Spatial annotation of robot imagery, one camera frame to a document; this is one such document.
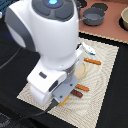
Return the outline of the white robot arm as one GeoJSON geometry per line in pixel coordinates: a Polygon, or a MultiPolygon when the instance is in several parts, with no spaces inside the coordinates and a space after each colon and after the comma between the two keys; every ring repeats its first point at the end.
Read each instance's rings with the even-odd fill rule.
{"type": "Polygon", "coordinates": [[[27,77],[33,99],[44,106],[61,103],[77,84],[83,63],[78,45],[79,19],[74,0],[22,0],[10,5],[5,23],[14,40],[40,59],[27,77]]]}

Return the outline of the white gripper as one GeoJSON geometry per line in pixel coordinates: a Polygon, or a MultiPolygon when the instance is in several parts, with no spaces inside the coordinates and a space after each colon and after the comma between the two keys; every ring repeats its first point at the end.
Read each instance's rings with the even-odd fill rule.
{"type": "Polygon", "coordinates": [[[74,72],[82,65],[83,59],[82,46],[79,46],[76,50],[75,63],[65,70],[50,70],[38,61],[27,77],[33,99],[40,106],[44,106],[51,97],[59,103],[63,102],[78,83],[74,72]]]}

